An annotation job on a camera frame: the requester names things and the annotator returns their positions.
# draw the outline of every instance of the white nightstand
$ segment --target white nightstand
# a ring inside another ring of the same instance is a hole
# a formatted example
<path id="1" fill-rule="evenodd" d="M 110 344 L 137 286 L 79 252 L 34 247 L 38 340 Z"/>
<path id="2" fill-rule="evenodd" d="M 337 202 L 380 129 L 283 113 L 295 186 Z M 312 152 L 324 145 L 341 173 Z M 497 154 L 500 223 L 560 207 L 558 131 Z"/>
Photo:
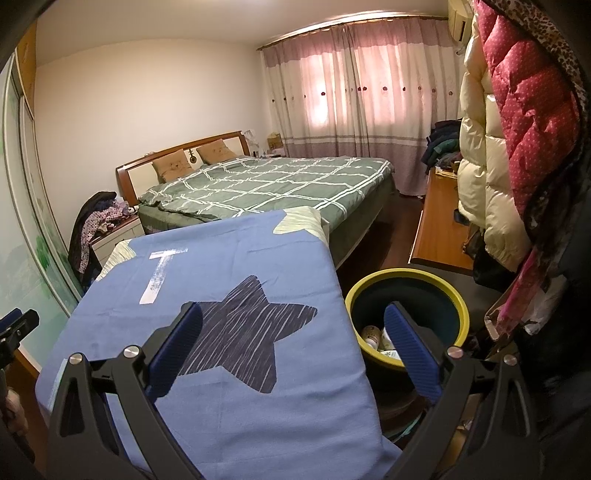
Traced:
<path id="1" fill-rule="evenodd" d="M 144 227 L 142 227 L 138 216 L 132 215 L 126 221 L 116 226 L 107 235 L 94 239 L 90 243 L 90 246 L 95 252 L 100 266 L 104 267 L 111 256 L 111 253 L 113 253 L 115 245 L 122 240 L 129 240 L 130 238 L 142 235 L 144 235 Z"/>

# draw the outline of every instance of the ceiling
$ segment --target ceiling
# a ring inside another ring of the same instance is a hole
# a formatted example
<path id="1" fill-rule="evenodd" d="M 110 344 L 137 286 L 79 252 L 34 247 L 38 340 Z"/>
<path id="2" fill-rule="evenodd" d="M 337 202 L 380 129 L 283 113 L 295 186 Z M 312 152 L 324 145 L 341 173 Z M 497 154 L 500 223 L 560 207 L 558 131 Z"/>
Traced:
<path id="1" fill-rule="evenodd" d="M 57 0 L 39 19 L 37 62 L 147 38 L 259 47 L 309 25 L 368 11 L 447 15 L 447 0 Z"/>

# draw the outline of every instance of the yellow rim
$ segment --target yellow rim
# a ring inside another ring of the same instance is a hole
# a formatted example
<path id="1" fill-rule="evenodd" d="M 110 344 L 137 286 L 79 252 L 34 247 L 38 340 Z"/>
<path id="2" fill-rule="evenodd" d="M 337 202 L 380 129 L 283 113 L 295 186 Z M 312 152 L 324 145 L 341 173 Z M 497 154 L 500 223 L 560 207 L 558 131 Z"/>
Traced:
<path id="1" fill-rule="evenodd" d="M 374 272 L 371 275 L 362 278 L 353 286 L 353 288 L 347 294 L 347 298 L 345 298 L 345 306 L 347 307 L 347 312 L 349 312 L 349 318 L 351 319 L 351 307 L 355 302 L 355 299 L 359 296 L 359 294 L 361 294 L 362 291 L 364 291 L 367 287 L 376 283 L 379 280 L 391 277 L 407 277 L 416 278 L 418 280 L 424 280 L 432 285 L 435 285 L 441 291 L 443 291 L 443 293 L 445 293 L 454 304 L 460 319 L 460 330 L 457 334 L 457 338 L 454 342 L 454 345 L 463 345 L 464 341 L 466 340 L 466 337 L 468 336 L 468 330 L 470 329 L 470 315 L 468 313 L 466 303 L 464 302 L 461 295 L 457 292 L 457 290 L 453 288 L 449 283 L 447 283 L 442 278 L 433 275 L 432 273 L 425 272 L 423 270 L 416 270 L 414 268 L 388 268 L 386 270 Z M 361 336 L 355 329 L 354 325 L 353 330 L 355 331 L 357 341 L 364 354 L 373 358 L 385 367 L 392 368 L 394 370 L 404 369 L 404 364 L 400 360 L 396 360 L 395 358 L 390 358 L 386 355 L 382 355 L 381 353 L 371 348 L 367 343 L 365 343 L 365 341 L 361 338 Z"/>

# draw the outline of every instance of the pile of clothes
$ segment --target pile of clothes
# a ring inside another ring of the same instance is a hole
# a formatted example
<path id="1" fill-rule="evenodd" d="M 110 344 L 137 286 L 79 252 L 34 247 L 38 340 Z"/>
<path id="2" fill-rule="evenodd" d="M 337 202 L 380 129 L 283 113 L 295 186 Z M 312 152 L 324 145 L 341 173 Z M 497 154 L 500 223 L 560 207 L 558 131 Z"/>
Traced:
<path id="1" fill-rule="evenodd" d="M 462 159 L 460 153 L 460 120 L 436 122 L 427 137 L 427 149 L 421 161 L 427 166 L 427 172 L 433 167 L 454 170 L 453 165 Z"/>
<path id="2" fill-rule="evenodd" d="M 86 291 L 100 273 L 100 263 L 90 248 L 96 235 L 108 233 L 134 213 L 127 202 L 118 202 L 115 192 L 95 193 L 80 209 L 74 223 L 68 261 Z"/>

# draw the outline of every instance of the curtain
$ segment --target curtain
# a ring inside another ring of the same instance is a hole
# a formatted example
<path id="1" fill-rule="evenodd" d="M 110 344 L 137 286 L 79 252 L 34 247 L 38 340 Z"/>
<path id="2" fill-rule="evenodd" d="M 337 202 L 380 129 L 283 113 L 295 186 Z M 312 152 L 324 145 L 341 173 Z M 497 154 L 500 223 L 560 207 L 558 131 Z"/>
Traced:
<path id="1" fill-rule="evenodd" d="M 426 137 L 459 116 L 457 49 L 447 21 L 417 17 L 336 25 L 264 48 L 287 154 L 385 158 L 402 194 L 425 194 Z"/>

